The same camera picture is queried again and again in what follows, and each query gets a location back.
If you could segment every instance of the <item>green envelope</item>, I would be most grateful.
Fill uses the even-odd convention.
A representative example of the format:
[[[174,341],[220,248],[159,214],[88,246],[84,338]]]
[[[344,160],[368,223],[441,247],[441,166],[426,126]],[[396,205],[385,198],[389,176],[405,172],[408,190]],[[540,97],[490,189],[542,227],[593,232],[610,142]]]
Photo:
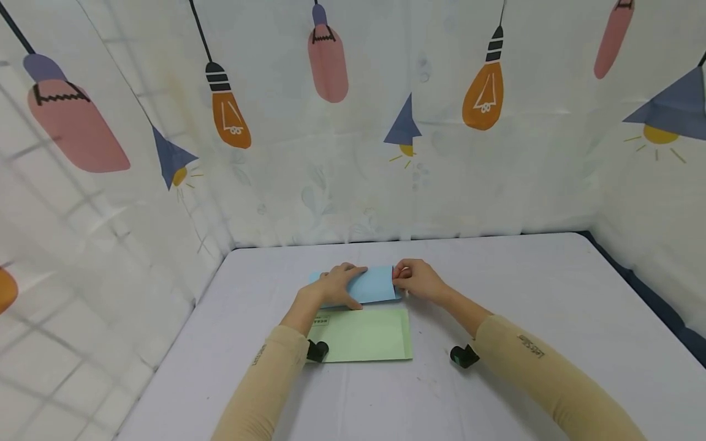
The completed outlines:
[[[412,358],[406,309],[320,310],[308,338],[328,345],[324,363]]]

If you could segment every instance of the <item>pink light bulb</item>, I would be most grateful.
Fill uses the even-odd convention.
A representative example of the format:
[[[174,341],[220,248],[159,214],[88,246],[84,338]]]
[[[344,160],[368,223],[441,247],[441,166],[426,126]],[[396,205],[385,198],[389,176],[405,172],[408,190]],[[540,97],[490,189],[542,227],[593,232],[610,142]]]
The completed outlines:
[[[84,89],[70,83],[51,59],[30,54],[25,69],[36,84],[27,96],[32,115],[61,152],[91,173],[127,170],[130,161]]]
[[[326,11],[315,4],[314,28],[309,34],[309,62],[316,92],[328,102],[341,102],[348,94],[348,72],[341,37],[329,27]]]
[[[618,58],[634,12],[635,0],[618,0],[613,7],[593,66],[593,73],[599,80],[606,76]]]

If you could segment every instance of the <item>paper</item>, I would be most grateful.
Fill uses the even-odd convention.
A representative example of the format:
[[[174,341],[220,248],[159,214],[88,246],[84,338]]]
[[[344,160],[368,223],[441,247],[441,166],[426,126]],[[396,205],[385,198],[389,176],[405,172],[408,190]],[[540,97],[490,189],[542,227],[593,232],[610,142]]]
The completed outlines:
[[[309,283],[318,280],[321,272],[309,276]],[[400,299],[402,296],[393,286],[393,267],[370,267],[348,284],[348,293],[360,303],[373,303]],[[324,305],[331,308],[340,305]]]
[[[322,310],[314,319],[308,338],[328,345],[324,363],[412,358],[406,309]]]

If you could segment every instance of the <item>blue lamp shade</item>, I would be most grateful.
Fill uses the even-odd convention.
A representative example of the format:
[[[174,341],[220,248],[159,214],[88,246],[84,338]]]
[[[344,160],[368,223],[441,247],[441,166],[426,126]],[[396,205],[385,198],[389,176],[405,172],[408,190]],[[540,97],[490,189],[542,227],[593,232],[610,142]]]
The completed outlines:
[[[412,119],[412,94],[410,93],[390,132],[385,137],[385,143],[412,145],[412,138],[415,136],[421,136],[421,133]]]
[[[698,66],[679,78],[623,122],[642,123],[676,135],[706,140],[706,96],[702,67]]]
[[[164,139],[164,136],[154,126],[152,126],[152,134],[155,136],[155,143],[157,144],[157,156],[160,158],[160,165],[162,166],[162,178],[164,178],[164,183],[167,184],[167,189],[170,189],[177,170],[183,169],[187,164],[196,161],[198,158],[178,145]]]

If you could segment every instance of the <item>yellow bulb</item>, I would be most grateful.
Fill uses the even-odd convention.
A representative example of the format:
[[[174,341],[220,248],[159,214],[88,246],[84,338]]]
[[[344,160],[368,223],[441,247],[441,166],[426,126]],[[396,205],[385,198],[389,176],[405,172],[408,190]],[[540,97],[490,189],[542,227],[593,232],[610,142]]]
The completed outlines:
[[[213,121],[224,143],[241,149],[250,147],[250,130],[231,92],[213,93]]]
[[[500,118],[503,108],[503,71],[500,61],[485,63],[463,99],[466,126],[488,130]]]
[[[669,144],[673,143],[679,138],[676,133],[664,131],[660,128],[655,128],[645,124],[645,128],[642,130],[642,134],[645,135],[648,141],[654,144]]]
[[[0,268],[0,314],[17,299],[17,282],[5,269]]]
[[[184,179],[186,179],[186,167],[182,167],[176,171],[174,177],[172,178],[172,185],[178,187],[182,182],[184,182]]]
[[[405,156],[409,156],[409,157],[414,156],[414,148],[411,145],[400,145],[400,151]]]

